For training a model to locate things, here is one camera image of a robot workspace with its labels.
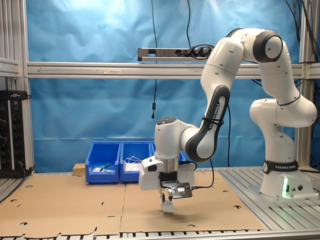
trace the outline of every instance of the cardboard sheet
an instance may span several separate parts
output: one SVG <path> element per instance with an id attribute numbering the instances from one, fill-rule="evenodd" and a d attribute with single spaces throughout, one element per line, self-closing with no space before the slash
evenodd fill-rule
<path id="1" fill-rule="evenodd" d="M 119 234 L 125 186 L 84 176 L 35 175 L 0 204 L 0 237 Z"/>
<path id="2" fill-rule="evenodd" d="M 125 190 L 121 232 L 183 232 L 258 230 L 264 227 L 218 172 L 214 187 L 193 191 L 193 197 L 173 200 L 176 213 L 160 211 L 158 191 Z M 212 172 L 196 172 L 195 186 L 209 186 Z"/>

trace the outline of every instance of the slotted aluminum platform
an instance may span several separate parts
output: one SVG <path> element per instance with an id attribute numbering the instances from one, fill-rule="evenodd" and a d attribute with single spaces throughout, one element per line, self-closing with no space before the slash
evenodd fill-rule
<path id="1" fill-rule="evenodd" d="M 320 200 L 294 201 L 279 203 L 275 207 L 267 207 L 259 201 L 249 186 L 262 183 L 262 167 L 216 168 L 227 182 L 235 189 L 241 200 L 251 209 L 265 227 L 265 230 L 242 231 L 187 231 L 187 232 L 134 232 L 119 235 L 57 236 L 46 240 L 105 240 L 105 239 L 320 239 Z M 320 174 L 305 173 L 312 181 L 319 182 Z M 0 179 L 0 199 L 10 192 L 20 180 Z M 24 237 L 4 237 L 0 240 L 24 240 Z"/>

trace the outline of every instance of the blue backdrop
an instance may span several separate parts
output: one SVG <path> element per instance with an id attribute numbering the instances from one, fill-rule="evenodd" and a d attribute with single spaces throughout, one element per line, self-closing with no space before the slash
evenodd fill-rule
<path id="1" fill-rule="evenodd" d="M 27 0 L 29 60 L 136 63 L 137 48 L 154 48 L 151 0 Z M 159 48 L 187 48 L 187 0 L 154 0 Z M 278 32 L 297 63 L 293 17 L 279 0 L 191 0 L 191 45 L 212 44 L 236 28 Z M 92 141 L 152 141 L 157 120 L 174 116 L 199 126 L 207 106 L 199 80 L 31 79 L 35 169 L 71 171 Z M 251 80 L 232 87 L 231 166 L 261 166 L 265 143 L 249 115 L 268 97 Z M 229 118 L 219 132 L 215 167 L 227 166 Z M 286 129 L 294 136 L 294 129 Z M 209 163 L 199 164 L 208 167 Z"/>

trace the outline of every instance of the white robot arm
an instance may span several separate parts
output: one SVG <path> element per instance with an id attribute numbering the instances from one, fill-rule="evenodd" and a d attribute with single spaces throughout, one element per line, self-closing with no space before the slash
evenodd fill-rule
<path id="1" fill-rule="evenodd" d="M 261 192 L 270 197 L 284 197 L 280 194 L 283 174 L 295 174 L 293 178 L 303 185 L 304 190 L 299 190 L 301 194 L 313 192 L 310 181 L 298 171 L 294 142 L 281 126 L 310 126 L 316 120 L 317 109 L 297 90 L 289 51 L 280 36 L 270 30 L 247 28 L 236 29 L 222 38 L 206 62 L 200 82 L 207 97 L 207 108 L 200 128 L 174 117 L 163 118 L 156 124 L 156 151 L 154 156 L 142 161 L 139 186 L 142 190 L 168 188 L 169 199 L 161 193 L 162 204 L 172 198 L 192 197 L 195 166 L 192 162 L 179 165 L 179 154 L 185 151 L 194 162 L 207 161 L 214 155 L 232 84 L 243 60 L 259 63 L 263 89 L 274 97 L 256 100 L 250 108 L 250 116 L 265 138 L 266 176 Z M 162 210 L 173 212 L 173 208 Z"/>

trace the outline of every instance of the blue bin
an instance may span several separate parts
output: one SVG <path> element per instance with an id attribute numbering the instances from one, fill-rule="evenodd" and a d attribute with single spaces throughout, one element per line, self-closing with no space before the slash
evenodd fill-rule
<path id="1" fill-rule="evenodd" d="M 125 171 L 125 160 L 135 156 L 144 160 L 152 156 L 151 143 L 149 141 L 123 141 L 120 157 L 120 181 L 122 183 L 136 183 L 139 181 L 139 171 Z"/>
<path id="2" fill-rule="evenodd" d="M 154 142 L 154 141 L 151 142 L 151 148 L 152 148 L 152 155 L 155 155 L 156 145 L 155 145 L 155 142 Z M 184 154 L 183 152 L 180 152 L 179 162 L 185 162 L 185 161 L 187 161 L 185 154 Z"/>
<path id="3" fill-rule="evenodd" d="M 85 160 L 85 180 L 90 184 L 109 184 L 119 182 L 119 159 L 121 142 L 92 142 Z M 114 172 L 92 172 L 108 163 L 107 170 Z"/>

